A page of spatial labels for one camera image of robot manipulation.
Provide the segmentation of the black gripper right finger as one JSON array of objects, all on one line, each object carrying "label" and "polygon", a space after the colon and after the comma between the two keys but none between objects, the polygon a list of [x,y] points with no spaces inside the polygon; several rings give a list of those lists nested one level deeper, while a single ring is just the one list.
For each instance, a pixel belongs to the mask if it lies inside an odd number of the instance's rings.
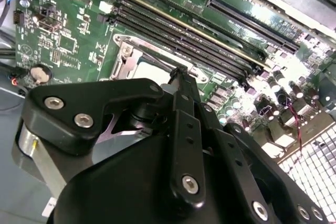
[{"label": "black gripper right finger", "polygon": [[203,145],[213,152],[213,194],[221,223],[328,223],[310,197],[238,124],[222,126],[213,109],[200,101],[193,77],[184,91],[196,105]]}]

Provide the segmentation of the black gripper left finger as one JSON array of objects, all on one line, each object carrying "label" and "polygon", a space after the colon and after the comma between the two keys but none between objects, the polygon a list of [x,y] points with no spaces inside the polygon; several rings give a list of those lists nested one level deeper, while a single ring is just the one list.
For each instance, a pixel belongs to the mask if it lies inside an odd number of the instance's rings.
[{"label": "black gripper left finger", "polygon": [[200,120],[175,69],[167,89],[150,79],[42,86],[25,100],[18,145],[54,196],[79,173],[152,137],[167,140],[173,205],[198,210],[206,188]]}]

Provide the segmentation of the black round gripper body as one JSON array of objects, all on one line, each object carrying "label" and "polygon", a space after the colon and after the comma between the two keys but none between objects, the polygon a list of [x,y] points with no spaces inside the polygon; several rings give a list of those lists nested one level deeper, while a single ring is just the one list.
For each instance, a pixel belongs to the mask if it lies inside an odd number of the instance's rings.
[{"label": "black round gripper body", "polygon": [[77,174],[63,189],[49,223],[247,223],[219,159],[203,155],[201,209],[173,205],[167,188],[167,140],[140,141]]}]

